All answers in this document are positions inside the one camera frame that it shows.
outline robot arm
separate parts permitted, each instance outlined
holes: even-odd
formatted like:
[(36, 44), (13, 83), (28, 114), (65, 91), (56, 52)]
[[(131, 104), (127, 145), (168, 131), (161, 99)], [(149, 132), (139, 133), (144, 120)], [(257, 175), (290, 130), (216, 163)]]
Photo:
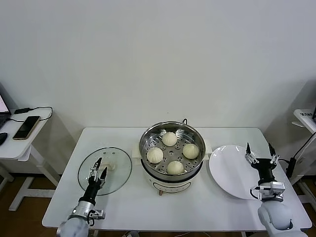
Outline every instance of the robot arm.
[(101, 176), (98, 176), (101, 160), (102, 158), (99, 158), (90, 169), (88, 178), (89, 185), (86, 188), (84, 195), (79, 198), (78, 205), (73, 209), (68, 220), (59, 226), (57, 237), (87, 237), (89, 226), (94, 225), (94, 220), (105, 218), (103, 210), (93, 209), (95, 206), (95, 197), (104, 185), (105, 177), (107, 175), (106, 167), (101, 173)]
[(269, 233), (270, 237), (306, 237), (292, 222), (290, 209), (282, 204), (285, 186), (282, 182), (277, 182), (272, 170), (277, 166), (279, 156), (276, 156), (274, 148), (269, 144), (272, 159), (255, 158), (247, 144), (246, 160), (251, 167), (258, 170), (260, 180), (258, 186), (250, 189), (250, 194), (262, 201), (258, 209), (259, 219)]

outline floor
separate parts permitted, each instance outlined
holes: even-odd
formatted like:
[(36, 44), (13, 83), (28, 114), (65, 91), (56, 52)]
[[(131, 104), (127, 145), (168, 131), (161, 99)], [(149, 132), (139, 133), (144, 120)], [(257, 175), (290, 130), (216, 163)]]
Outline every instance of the floor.
[[(41, 220), (46, 212), (49, 198), (26, 197), (17, 211), (9, 211), (9, 206), (19, 191), (26, 177), (16, 177), (12, 183), (7, 183), (0, 192), (0, 236), (1, 237), (55, 237), (56, 229), (45, 228)], [(316, 196), (316, 186), (312, 179), (304, 180)], [(31, 185), (33, 189), (55, 189), (54, 185), (44, 177), (35, 178)], [(298, 195), (302, 191), (294, 186)], [(304, 204), (309, 217), (316, 223), (316, 213), (309, 204)], [(99, 237), (121, 237), (125, 232), (102, 231)], [(316, 227), (306, 230), (308, 236), (316, 236)], [(140, 237), (175, 237), (184, 233), (142, 232)], [(211, 237), (240, 237), (240, 233), (207, 233)], [(207, 237), (205, 233), (189, 233), (185, 237)]]

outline computer mouse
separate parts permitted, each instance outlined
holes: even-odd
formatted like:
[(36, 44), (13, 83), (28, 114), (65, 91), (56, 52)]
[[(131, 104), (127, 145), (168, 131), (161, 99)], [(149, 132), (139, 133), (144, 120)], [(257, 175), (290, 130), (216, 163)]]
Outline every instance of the computer mouse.
[(6, 140), (7, 137), (8, 134), (6, 132), (0, 133), (0, 145), (2, 145), (2, 143)]

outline glass lid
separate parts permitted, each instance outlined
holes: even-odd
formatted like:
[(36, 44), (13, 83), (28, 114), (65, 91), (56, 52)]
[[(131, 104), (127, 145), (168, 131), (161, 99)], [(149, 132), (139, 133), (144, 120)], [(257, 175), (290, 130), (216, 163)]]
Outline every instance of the glass lid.
[(119, 148), (106, 147), (96, 150), (82, 162), (78, 171), (78, 182), (83, 190), (86, 190), (89, 184), (90, 169), (99, 158), (102, 160), (98, 177), (100, 178), (102, 171), (108, 168), (105, 184), (98, 191), (98, 196), (102, 196), (117, 191), (127, 182), (132, 172), (132, 161), (129, 155)]

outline steamed bun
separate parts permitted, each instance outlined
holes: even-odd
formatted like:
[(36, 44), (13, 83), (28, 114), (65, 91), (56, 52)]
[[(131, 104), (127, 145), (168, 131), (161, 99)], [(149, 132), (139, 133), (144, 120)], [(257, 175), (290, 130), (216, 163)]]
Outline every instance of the steamed bun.
[(147, 152), (147, 159), (151, 163), (159, 163), (162, 161), (163, 158), (163, 152), (160, 148), (158, 147), (153, 147)]
[(195, 159), (198, 157), (199, 149), (195, 144), (186, 144), (183, 147), (183, 155), (188, 159)]
[(184, 173), (183, 164), (177, 160), (172, 161), (167, 166), (167, 173), (168, 174), (182, 174)]
[(173, 132), (167, 132), (162, 137), (162, 142), (168, 147), (174, 146), (177, 143), (177, 141), (177, 135)]

